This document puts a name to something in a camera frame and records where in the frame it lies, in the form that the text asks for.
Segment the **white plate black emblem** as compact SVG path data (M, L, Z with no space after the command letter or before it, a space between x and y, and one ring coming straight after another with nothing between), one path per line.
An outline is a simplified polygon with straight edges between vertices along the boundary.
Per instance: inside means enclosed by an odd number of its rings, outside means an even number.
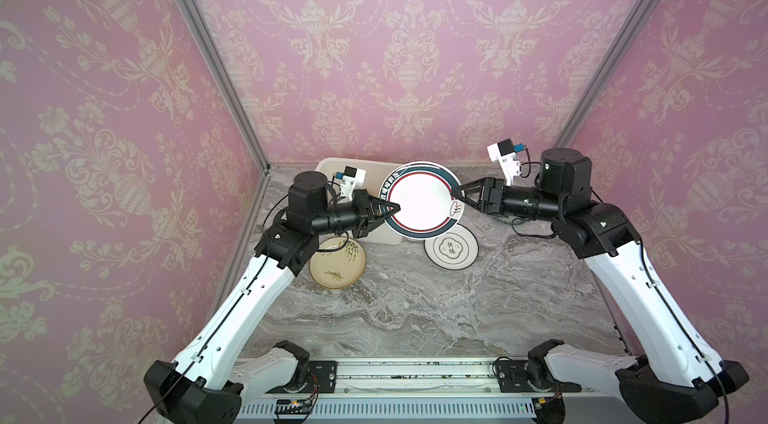
M441 236L425 240L424 249L432 263L451 271L472 266L480 250L475 235L461 224L456 224Z

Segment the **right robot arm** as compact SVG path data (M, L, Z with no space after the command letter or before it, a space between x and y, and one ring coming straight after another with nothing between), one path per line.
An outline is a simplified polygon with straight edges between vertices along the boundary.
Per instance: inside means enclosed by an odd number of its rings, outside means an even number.
M744 366L725 360L696 330L663 283L627 214L601 201L591 186L592 162L571 148L550 148L530 187L512 175L452 188L454 198L487 215L546 221L618 305L642 354L615 356L551 339L528 353L527 372L541 390L574 384L624 402L645 423L688 423L705 417L749 381Z

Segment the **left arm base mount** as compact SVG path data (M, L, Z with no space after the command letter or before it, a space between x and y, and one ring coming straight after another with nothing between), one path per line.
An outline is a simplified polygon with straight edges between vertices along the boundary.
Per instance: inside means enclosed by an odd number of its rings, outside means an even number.
M336 389L337 375L337 361L310 361L304 381L298 384L289 384L284 387L284 391L287 393L310 394L317 392L319 394L333 394Z

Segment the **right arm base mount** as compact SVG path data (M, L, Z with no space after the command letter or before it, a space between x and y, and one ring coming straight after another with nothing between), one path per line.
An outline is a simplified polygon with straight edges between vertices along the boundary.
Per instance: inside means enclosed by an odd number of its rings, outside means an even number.
M580 393L582 387L555 380L541 365L507 356L497 358L491 365L499 390L509 393Z

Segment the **white plate red green rim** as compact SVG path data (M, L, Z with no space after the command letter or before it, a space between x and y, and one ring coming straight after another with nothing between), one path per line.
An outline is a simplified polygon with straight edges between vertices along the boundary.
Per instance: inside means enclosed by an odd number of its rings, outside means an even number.
M437 163L416 161L396 168L379 189L380 199L400 206L386 224L396 234L413 240L447 233L464 214L465 204L451 194L459 186L457 176Z

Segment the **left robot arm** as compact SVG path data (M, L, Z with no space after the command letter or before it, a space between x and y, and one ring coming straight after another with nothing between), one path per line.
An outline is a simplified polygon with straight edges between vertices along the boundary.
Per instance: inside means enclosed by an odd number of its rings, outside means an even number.
M318 252L322 236L365 237L399 209L364 189L340 202L325 174L298 174L286 207L263 230L239 283L182 351L147 370L150 410L171 423L232 423L244 404L271 390L305 389L310 354L296 344L281 341L248 364L237 359L276 299Z

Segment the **beige willow painted plate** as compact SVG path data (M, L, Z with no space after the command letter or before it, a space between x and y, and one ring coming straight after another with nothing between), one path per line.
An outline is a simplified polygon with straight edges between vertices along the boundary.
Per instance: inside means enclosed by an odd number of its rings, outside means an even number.
M320 286L336 290L354 284L364 273L367 256L352 238L332 237L319 245L309 264L312 279Z

